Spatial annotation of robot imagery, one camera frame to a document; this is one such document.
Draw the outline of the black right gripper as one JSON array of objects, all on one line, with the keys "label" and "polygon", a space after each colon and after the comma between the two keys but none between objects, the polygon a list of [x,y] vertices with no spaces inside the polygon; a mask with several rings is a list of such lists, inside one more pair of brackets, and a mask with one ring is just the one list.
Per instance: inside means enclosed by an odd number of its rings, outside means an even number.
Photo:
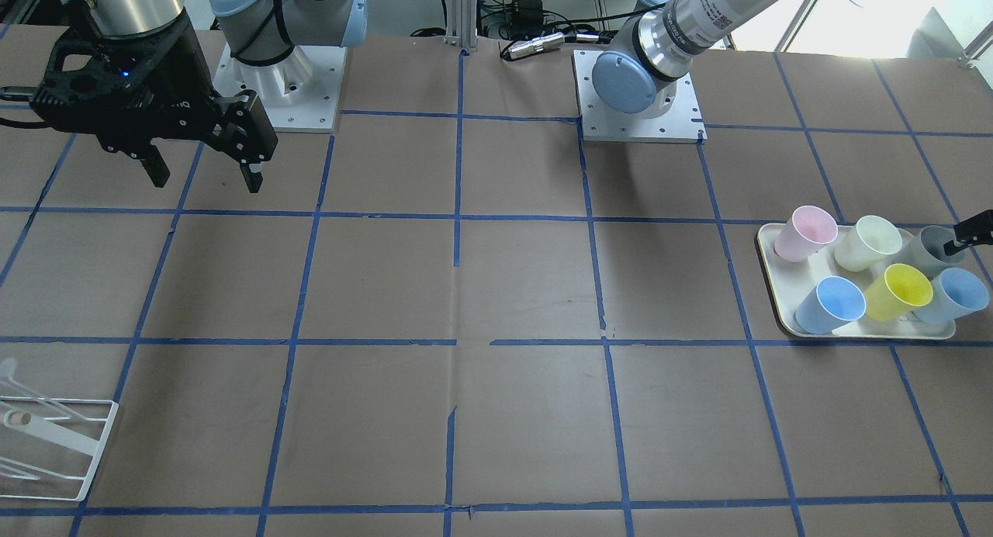
[{"label": "black right gripper", "polygon": [[121,38],[102,34],[89,12],[72,12],[29,106],[55,130],[95,135],[139,161],[156,188],[171,172],[155,138],[205,142],[237,162],[253,194],[278,145],[256,91],[214,91],[187,12]]}]

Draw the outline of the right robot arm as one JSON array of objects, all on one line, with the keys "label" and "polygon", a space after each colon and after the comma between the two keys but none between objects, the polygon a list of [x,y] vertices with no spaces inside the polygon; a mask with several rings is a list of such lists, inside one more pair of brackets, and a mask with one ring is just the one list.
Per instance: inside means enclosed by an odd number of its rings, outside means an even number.
[{"label": "right robot arm", "polygon": [[343,67],[320,57],[368,35],[368,0],[208,0],[228,48],[217,91],[183,0],[60,1],[70,28],[29,106],[46,126],[140,162],[157,187],[171,173],[154,141],[196,140],[233,158],[258,192],[288,126],[271,110],[311,106],[333,120],[327,77]]}]

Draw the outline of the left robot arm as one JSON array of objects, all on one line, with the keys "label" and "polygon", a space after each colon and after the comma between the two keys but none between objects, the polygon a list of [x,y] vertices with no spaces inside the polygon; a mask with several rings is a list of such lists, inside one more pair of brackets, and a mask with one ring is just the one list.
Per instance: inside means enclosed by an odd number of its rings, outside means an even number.
[{"label": "left robot arm", "polygon": [[587,144],[593,215],[783,221],[811,204],[849,223],[909,226],[991,208],[991,94],[943,59],[717,49],[777,0],[674,0],[618,33],[603,60],[618,94],[683,88],[692,71],[709,138]]}]

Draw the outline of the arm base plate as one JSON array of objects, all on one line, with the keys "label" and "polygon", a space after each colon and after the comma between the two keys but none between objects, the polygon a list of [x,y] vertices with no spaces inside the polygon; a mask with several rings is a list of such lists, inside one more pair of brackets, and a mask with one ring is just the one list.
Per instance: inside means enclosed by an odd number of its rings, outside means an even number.
[{"label": "arm base plate", "polygon": [[584,140],[671,144],[695,144],[706,140],[704,120],[691,74],[664,88],[656,96],[652,108],[638,115],[630,115],[610,108],[593,88],[593,64],[598,56],[596,51],[573,52]]},{"label": "arm base plate", "polygon": [[298,46],[282,62],[253,67],[224,46],[213,84],[225,96],[256,91],[277,133],[333,133],[347,55],[344,47]]}]

